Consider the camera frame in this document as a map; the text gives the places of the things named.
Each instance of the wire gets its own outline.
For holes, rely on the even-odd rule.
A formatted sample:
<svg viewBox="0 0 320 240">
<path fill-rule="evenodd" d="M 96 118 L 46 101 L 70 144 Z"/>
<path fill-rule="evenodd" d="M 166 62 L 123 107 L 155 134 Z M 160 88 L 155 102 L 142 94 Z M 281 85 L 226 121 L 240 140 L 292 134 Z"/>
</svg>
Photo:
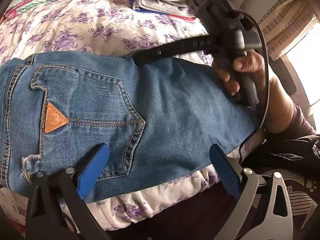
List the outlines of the wire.
<svg viewBox="0 0 320 240">
<path fill-rule="evenodd" d="M 71 220 L 70 217 L 67 216 L 67 214 L 65 212 L 62 212 L 63 217 L 68 220 L 68 222 L 70 223 L 70 225 L 72 226 L 72 230 L 75 234 L 77 234 L 77 228 L 76 225 L 73 223 L 73 221 Z"/>
<path fill-rule="evenodd" d="M 264 59 L 264 66 L 265 66 L 265 77 L 266 77 L 266 102 L 265 102 L 265 112 L 263 115 L 263 118 L 261 120 L 260 126 L 254 130 L 239 146 L 239 155 L 240 155 L 240 160 L 239 163 L 241 163 L 243 160 L 242 158 L 242 154 L 241 154 L 241 149 L 243 147 L 243 145 L 247 142 L 247 140 L 249 138 L 251 138 L 252 135 L 254 135 L 256 132 L 258 132 L 264 124 L 264 121 L 266 119 L 267 116 L 267 112 L 268 112 L 268 106 L 269 106 L 269 95 L 270 95 L 270 84 L 269 84 L 269 58 L 268 58 L 268 51 L 267 51 L 267 46 L 263 37 L 263 33 L 260 29 L 259 24 L 247 13 L 245 12 L 241 12 L 241 11 L 236 11 L 237 13 L 241 13 L 243 15 L 245 15 L 256 27 L 257 31 L 258 31 L 258 35 L 261 41 L 261 45 L 262 45 L 262 54 L 263 54 L 263 59 Z"/>
</svg>

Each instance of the orange leather patch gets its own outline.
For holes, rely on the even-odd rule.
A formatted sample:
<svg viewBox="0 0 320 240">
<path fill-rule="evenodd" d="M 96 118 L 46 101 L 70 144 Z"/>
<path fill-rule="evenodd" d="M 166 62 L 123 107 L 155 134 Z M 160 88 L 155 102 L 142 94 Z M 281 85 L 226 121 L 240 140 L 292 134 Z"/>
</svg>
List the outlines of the orange leather patch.
<svg viewBox="0 0 320 240">
<path fill-rule="evenodd" d="M 64 126 L 69 122 L 66 118 L 52 103 L 47 104 L 47 113 L 45 115 L 44 132 L 52 132 L 59 127 Z"/>
</svg>

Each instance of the window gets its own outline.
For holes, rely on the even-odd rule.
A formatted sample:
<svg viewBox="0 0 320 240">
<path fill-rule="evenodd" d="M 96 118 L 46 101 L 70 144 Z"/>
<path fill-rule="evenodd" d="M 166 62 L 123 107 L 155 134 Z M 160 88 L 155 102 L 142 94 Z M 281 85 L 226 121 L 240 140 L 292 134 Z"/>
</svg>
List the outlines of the window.
<svg viewBox="0 0 320 240">
<path fill-rule="evenodd" d="M 312 107 L 315 125 L 320 128 L 320 23 L 287 54 L 295 69 L 309 104 Z"/>
</svg>

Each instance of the curtain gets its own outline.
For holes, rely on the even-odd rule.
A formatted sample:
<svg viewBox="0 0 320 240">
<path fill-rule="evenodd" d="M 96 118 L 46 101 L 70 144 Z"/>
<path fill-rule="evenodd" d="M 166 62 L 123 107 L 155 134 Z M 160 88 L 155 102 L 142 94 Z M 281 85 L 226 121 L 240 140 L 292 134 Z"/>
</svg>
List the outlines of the curtain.
<svg viewBox="0 0 320 240">
<path fill-rule="evenodd" d="M 278 0 L 258 22 L 273 61 L 292 49 L 318 22 L 307 0 Z"/>
</svg>

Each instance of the finger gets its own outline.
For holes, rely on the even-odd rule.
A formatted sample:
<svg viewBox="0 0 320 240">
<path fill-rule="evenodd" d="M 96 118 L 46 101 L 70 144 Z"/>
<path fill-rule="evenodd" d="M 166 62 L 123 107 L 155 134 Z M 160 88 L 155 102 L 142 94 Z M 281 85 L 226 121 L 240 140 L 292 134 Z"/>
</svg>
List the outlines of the finger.
<svg viewBox="0 0 320 240">
<path fill-rule="evenodd" d="M 223 82 L 228 82 L 230 80 L 230 74 L 227 71 L 217 68 L 216 73 Z"/>
<path fill-rule="evenodd" d="M 230 80 L 229 82 L 224 84 L 225 89 L 228 93 L 234 96 L 240 89 L 240 85 L 237 81 Z"/>
<path fill-rule="evenodd" d="M 219 67 L 218 62 L 216 60 L 213 60 L 212 64 L 211 64 L 211 68 L 212 69 L 217 69 Z"/>
<path fill-rule="evenodd" d="M 233 68 L 238 72 L 254 73 L 264 68 L 264 59 L 253 49 L 248 50 L 247 56 L 238 57 L 233 61 Z"/>
</svg>

